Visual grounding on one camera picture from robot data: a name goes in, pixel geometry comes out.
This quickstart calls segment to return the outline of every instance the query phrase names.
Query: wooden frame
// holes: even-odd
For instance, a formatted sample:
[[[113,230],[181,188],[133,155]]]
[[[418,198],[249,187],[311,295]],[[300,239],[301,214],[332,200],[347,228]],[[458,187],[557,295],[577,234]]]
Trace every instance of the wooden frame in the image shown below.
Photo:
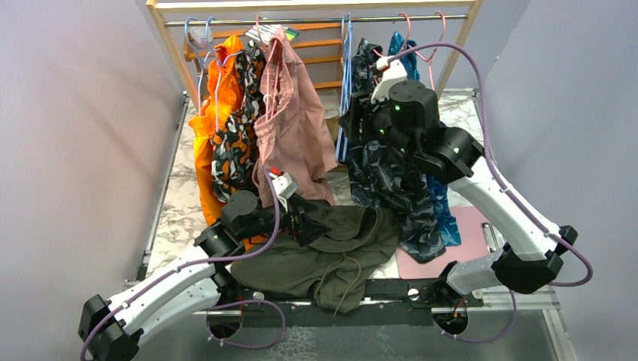
[[[171,32],[165,25],[164,14],[169,13],[210,13],[219,14],[228,11],[313,11],[313,10],[344,10],[353,9],[380,9],[380,8],[467,8],[467,18],[463,21],[456,38],[456,44],[463,46],[469,31],[474,25],[476,16],[481,9],[483,0],[402,0],[390,2],[388,0],[305,0],[291,2],[288,0],[264,0],[264,1],[243,1],[243,2],[160,2],[157,0],[147,0],[146,7],[150,12],[153,23],[164,42],[164,46],[169,52],[171,60],[177,69],[180,79],[188,96],[197,99],[197,88],[195,82],[190,77],[186,59],[179,46],[175,43]],[[445,61],[443,72],[439,76],[436,84],[436,92],[441,94],[447,84],[452,70],[458,60],[458,52],[452,51]]]

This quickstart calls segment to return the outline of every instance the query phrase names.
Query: gray floor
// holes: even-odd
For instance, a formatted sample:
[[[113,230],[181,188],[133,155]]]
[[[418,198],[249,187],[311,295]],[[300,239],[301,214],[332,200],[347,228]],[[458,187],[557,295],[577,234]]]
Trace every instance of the gray floor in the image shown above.
[[[512,332],[490,344],[464,344],[441,336],[434,327],[293,327],[285,339],[265,350],[222,346],[205,337],[204,315],[171,326],[146,344],[135,360],[153,361],[321,361],[321,360],[558,360],[541,311],[522,311]],[[465,337],[486,338],[501,332],[511,311],[470,314]],[[274,329],[242,329],[233,341],[263,343]]]

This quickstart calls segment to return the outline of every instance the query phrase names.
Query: orange fabric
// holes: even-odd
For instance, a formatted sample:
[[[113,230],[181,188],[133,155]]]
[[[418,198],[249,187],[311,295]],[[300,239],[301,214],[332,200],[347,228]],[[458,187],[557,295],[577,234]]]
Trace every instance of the orange fabric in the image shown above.
[[[230,54],[237,53],[243,49],[242,42],[236,36],[231,36],[223,44],[215,46],[217,56],[223,63]],[[219,73],[221,79],[217,84]],[[215,104],[215,89],[217,89],[217,104]],[[208,225],[213,224],[221,216],[221,208],[224,203],[220,202],[213,193],[213,176],[211,174],[211,163],[213,161],[213,146],[211,139],[217,131],[215,118],[217,115],[220,129],[225,129],[226,118],[237,110],[244,97],[244,93],[237,84],[235,71],[235,57],[231,56],[222,69],[219,69],[217,62],[213,60],[208,69],[208,97],[206,104],[202,106],[201,115],[196,115],[188,122],[188,125],[195,131],[195,176],[199,187],[199,200],[202,203],[202,212]]]

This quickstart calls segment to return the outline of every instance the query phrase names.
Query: wooden post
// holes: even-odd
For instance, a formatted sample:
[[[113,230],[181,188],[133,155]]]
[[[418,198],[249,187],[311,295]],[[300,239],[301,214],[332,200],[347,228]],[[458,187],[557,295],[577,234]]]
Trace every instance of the wooden post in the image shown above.
[[[472,29],[476,16],[481,10],[481,5],[483,5],[483,0],[475,0],[474,4],[470,5],[467,10],[467,19],[463,21],[463,25],[460,27],[457,40],[455,41],[459,47],[465,45],[465,40],[467,40],[469,31]],[[445,85],[447,85],[448,80],[450,80],[452,70],[454,70],[454,66],[457,64],[458,56],[459,53],[456,50],[451,50],[448,59],[445,61],[445,66],[443,67],[439,81],[436,82],[436,94],[439,97],[441,96],[441,93],[443,93],[443,90],[445,90]]]
[[[150,13],[150,17],[153,18],[153,22],[155,23],[155,27],[157,27],[157,31],[159,35],[162,37],[164,41],[164,46],[169,51],[169,55],[173,60],[173,65],[175,69],[177,69],[180,79],[184,86],[186,87],[186,91],[190,100],[193,103],[197,103],[197,88],[195,88],[195,83],[193,79],[190,77],[190,73],[188,72],[188,68],[186,66],[186,60],[184,59],[184,55],[178,49],[175,40],[173,39],[173,35],[171,32],[164,26],[164,17],[157,11],[157,1],[156,0],[147,0],[146,8]]]

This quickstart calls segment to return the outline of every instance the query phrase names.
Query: metal rod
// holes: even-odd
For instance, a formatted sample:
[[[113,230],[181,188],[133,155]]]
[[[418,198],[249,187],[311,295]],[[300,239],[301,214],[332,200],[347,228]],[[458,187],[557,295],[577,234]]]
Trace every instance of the metal rod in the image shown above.
[[[467,14],[463,15],[445,15],[446,20],[465,20]],[[410,17],[410,21],[420,20],[441,20],[439,15],[426,15],[422,17]],[[260,20],[260,24],[306,24],[306,23],[340,23],[342,19],[340,17],[327,17],[323,19],[285,19],[285,20],[273,20],[264,19]],[[405,17],[353,17],[353,23],[389,23],[393,21],[406,21]],[[184,26],[184,21],[165,21],[164,26],[176,27]],[[237,25],[254,25],[255,20],[211,20],[210,26],[237,26]],[[189,26],[204,26],[205,21],[190,21]]]

